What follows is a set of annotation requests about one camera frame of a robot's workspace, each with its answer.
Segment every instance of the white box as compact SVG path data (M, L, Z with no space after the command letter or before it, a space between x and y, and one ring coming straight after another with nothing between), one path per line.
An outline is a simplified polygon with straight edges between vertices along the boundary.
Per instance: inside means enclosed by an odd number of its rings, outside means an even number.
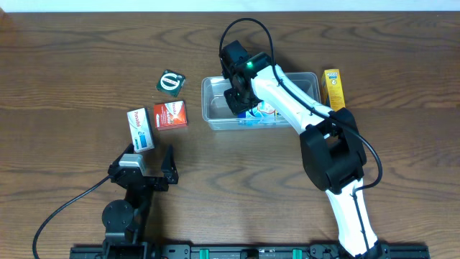
M134 151L142 152L154 148L147 110L142 108L128 112L128 121Z

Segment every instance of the small box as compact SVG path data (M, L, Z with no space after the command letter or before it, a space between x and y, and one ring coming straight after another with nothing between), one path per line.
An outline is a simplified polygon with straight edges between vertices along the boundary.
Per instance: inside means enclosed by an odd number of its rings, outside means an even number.
M167 104L153 106L156 126L158 130L187 127L187 115L184 101L174 101Z
M185 76L172 71L164 71L157 83L157 90L178 97L185 83Z
M256 119L253 122L241 122L242 124L270 124L270 123L275 123L275 122L286 122L286 119L270 104L268 104L266 101L261 101L258 103L258 105L249 111L242 112L238 114L238 118L250 118L250 119Z
M321 102L336 112L345 107L344 91L338 69L324 71L321 79Z
M145 108L128 112L128 122L134 151L142 152L155 147L149 117Z

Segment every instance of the green connector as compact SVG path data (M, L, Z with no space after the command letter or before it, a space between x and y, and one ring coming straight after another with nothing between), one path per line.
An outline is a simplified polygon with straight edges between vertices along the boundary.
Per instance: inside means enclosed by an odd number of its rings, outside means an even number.
M200 249L200 259L209 259L209 250Z
M302 250L300 249L293 249L293 259L302 259Z

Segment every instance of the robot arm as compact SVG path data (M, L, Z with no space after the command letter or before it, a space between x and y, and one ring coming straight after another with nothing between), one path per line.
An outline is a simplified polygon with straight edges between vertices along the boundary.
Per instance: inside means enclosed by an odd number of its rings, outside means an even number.
M290 88L291 92L303 99L305 103L310 104L310 106L314 107L318 112L328 116L328 113L332 111L331 108L319 104L309 97L289 80L278 65L276 65L276 70L277 75L283 80L283 83ZM272 105L287 121L289 121L299 135L305 131L308 125L316 126L323 121L322 118L311 114L302 104L294 100L294 98L282 87L279 87L271 66L267 66L259 71L257 76L251 80L251 84L256 97ZM339 226L339 241L351 255L362 255L367 251L366 242L362 234L362 227L352 197L352 191L362 185L363 180L359 179L343 187L340 194L334 194L332 191L326 190L326 194L336 216L337 225ZM371 248L377 241L377 236L370 226L362 192L358 192L356 195L367 243Z
M276 108L300 135L305 172L320 190L326 192L339 226L339 241L343 248L354 257L371 250L377 236L370 226L362 192L357 192L355 198L352 196L353 190L363 185L362 166L366 163L366 155L361 142L312 114L281 87L267 54L251 57L235 41L223 49L221 60L223 75L230 78L232 84L224 95L233 113L251 109L261 100ZM319 104L289 80L280 66L276 65L275 69L284 86L304 103L324 116L356 129L356 122L348 110L334 112L330 107ZM332 145L326 143L330 136L338 137Z

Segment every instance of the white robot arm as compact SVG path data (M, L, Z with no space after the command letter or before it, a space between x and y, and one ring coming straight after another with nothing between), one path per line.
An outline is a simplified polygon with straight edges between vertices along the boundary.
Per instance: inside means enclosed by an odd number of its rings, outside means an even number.
M309 97L289 80L278 65L276 65L275 69L278 77L292 93L309 104L310 107L315 108L317 112L327 117L329 116L329 112L332 111L331 108L319 104ZM267 66L259 71L257 76L251 80L251 84L256 97L276 108L276 110L289 121L298 134L303 133L308 125L314 126L323 121L322 118L311 114L302 104L299 104L288 92L286 92L284 88L280 87L273 74L272 66ZM362 255L367 251L366 242L362 233L362 226L352 197L353 190L362 185L363 180L360 179L354 180L343 187L341 189L341 194L334 194L330 190L326 190L326 194L336 216L337 225L339 226L339 241L344 249L351 255ZM359 191L356 195L367 243L369 248L372 248L377 241L377 236L370 226L362 192Z

